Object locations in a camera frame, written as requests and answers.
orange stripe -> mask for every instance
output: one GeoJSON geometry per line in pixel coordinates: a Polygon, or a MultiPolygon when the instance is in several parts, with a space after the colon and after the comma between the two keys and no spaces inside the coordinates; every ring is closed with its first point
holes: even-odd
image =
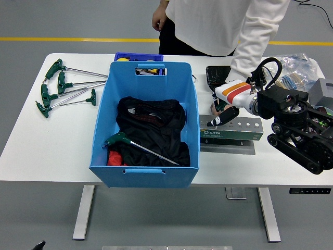
{"type": "Polygon", "coordinates": [[[238,83],[234,86],[231,86],[231,87],[227,88],[226,90],[224,90],[222,92],[222,95],[227,96],[231,91],[234,91],[235,89],[237,89],[239,87],[242,87],[242,86],[245,86],[245,85],[248,85],[248,84],[245,83],[245,82],[241,82],[241,83],[238,83]]]}
{"type": "Polygon", "coordinates": [[[233,100],[234,100],[234,97],[236,96],[236,95],[238,95],[238,94],[240,94],[241,92],[244,92],[244,91],[246,91],[246,90],[248,90],[248,89],[250,89],[251,88],[251,86],[249,85],[249,84],[246,84],[246,85],[244,85],[244,86],[242,86],[242,87],[239,87],[238,89],[236,89],[235,91],[232,91],[231,93],[230,93],[230,95],[228,95],[228,97],[227,97],[227,101],[230,103],[230,104],[232,104],[233,103],[233,100]]]}

table leg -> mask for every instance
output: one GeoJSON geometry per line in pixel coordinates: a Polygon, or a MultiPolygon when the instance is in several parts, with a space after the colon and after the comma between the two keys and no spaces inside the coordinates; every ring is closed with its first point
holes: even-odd
{"type": "Polygon", "coordinates": [[[76,218],[73,240],[83,241],[85,239],[90,207],[94,196],[94,185],[85,185],[81,196],[81,202],[76,218]]]}
{"type": "Polygon", "coordinates": [[[281,242],[277,227],[270,191],[267,187],[258,188],[261,209],[265,220],[267,238],[269,242],[281,242]]]}

black pants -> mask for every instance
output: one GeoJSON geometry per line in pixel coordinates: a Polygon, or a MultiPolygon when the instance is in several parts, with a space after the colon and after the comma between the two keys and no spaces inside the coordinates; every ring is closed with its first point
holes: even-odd
{"type": "Polygon", "coordinates": [[[165,21],[163,29],[160,32],[161,55],[182,55],[182,56],[208,56],[207,54],[197,51],[186,43],[182,42],[175,36],[175,24],[169,18],[165,21]]]}

gray box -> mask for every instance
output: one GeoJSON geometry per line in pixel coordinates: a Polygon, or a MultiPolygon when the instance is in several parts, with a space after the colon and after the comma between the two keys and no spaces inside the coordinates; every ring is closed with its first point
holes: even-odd
{"type": "Polygon", "coordinates": [[[319,78],[309,90],[309,103],[333,109],[333,80],[319,78]]]}

blue tray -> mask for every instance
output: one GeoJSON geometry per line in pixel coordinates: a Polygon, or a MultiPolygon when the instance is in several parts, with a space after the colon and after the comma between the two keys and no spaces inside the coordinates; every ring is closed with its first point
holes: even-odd
{"type": "Polygon", "coordinates": [[[108,187],[186,188],[199,170],[199,152],[198,102],[190,65],[185,62],[113,62],[100,101],[90,170],[108,187]],[[135,68],[166,68],[167,74],[139,76],[135,68]],[[117,105],[126,96],[144,101],[179,101],[186,114],[181,140],[189,147],[189,167],[106,166],[108,150],[102,148],[102,144],[119,132],[117,105]]]}

